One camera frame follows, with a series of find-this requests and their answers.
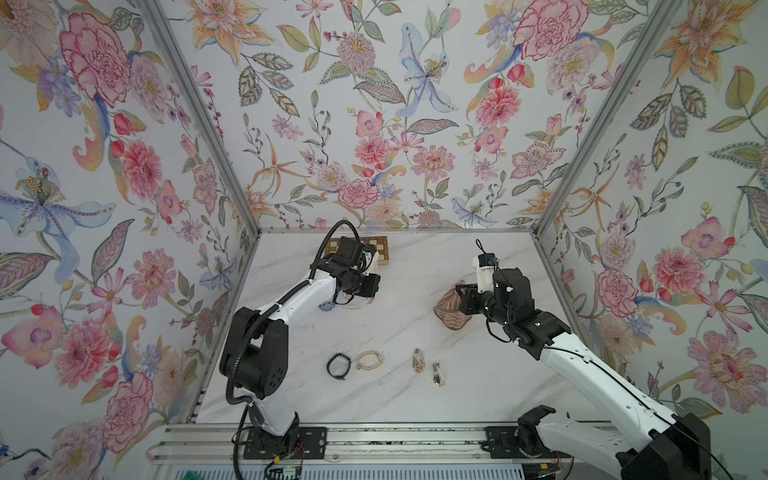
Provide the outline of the brown striped cloth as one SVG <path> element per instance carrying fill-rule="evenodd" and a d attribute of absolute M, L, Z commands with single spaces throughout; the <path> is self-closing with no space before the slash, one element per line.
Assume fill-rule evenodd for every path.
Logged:
<path fill-rule="evenodd" d="M 461 298 L 455 288 L 449 289 L 433 306 L 434 315 L 452 331 L 461 330 L 472 316 L 460 310 Z"/>

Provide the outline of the black band wristwatch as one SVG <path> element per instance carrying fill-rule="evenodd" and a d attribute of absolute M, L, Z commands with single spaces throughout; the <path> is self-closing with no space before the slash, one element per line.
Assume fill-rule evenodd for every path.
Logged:
<path fill-rule="evenodd" d="M 351 358 L 344 353 L 335 353 L 326 362 L 326 373 L 334 380 L 344 381 L 352 367 Z"/>

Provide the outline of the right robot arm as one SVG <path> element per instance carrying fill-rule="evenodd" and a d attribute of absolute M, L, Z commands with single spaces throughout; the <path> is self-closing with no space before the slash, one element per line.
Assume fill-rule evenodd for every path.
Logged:
<path fill-rule="evenodd" d="M 529 457 L 562 452 L 615 479 L 710 479 L 711 435 L 693 414 L 680 416 L 612 370 L 558 317 L 536 308 L 518 269 L 481 266 L 475 284 L 455 290 L 465 315 L 498 324 L 508 340 L 564 377 L 615 428 L 584 425 L 541 405 L 517 421 L 517 445 Z"/>

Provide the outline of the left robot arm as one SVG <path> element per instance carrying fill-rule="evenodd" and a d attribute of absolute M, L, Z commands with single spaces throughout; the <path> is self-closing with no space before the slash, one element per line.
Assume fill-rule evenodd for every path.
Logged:
<path fill-rule="evenodd" d="M 246 418 L 267 434 L 285 437 L 293 431 L 298 414 L 275 397 L 289 369 L 290 326 L 318 313 L 324 303 L 374 298 L 381 281 L 378 261 L 375 245 L 341 237 L 335 251 L 320 248 L 304 278 L 278 299 L 238 309 L 219 360 L 226 402 L 244 405 Z"/>

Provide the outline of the wooden chessboard box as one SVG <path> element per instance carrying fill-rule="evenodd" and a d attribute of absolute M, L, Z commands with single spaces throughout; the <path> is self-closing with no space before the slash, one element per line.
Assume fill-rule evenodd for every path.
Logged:
<path fill-rule="evenodd" d="M 340 246 L 340 237 L 332 238 L 328 245 L 324 249 L 324 254 L 336 253 Z M 378 252 L 378 264 L 388 265 L 390 262 L 390 252 L 388 245 L 388 238 L 386 236 L 363 236 L 361 242 L 366 245 L 371 245 L 376 248 Z"/>

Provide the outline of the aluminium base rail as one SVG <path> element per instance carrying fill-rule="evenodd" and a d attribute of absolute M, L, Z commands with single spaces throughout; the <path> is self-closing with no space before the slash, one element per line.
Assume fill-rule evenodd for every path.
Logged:
<path fill-rule="evenodd" d="M 564 453 L 527 458 L 482 423 L 310 423 L 276 469 L 289 479 L 600 479 Z M 261 479 L 273 454 L 234 424 L 169 427 L 147 452 L 157 479 Z"/>

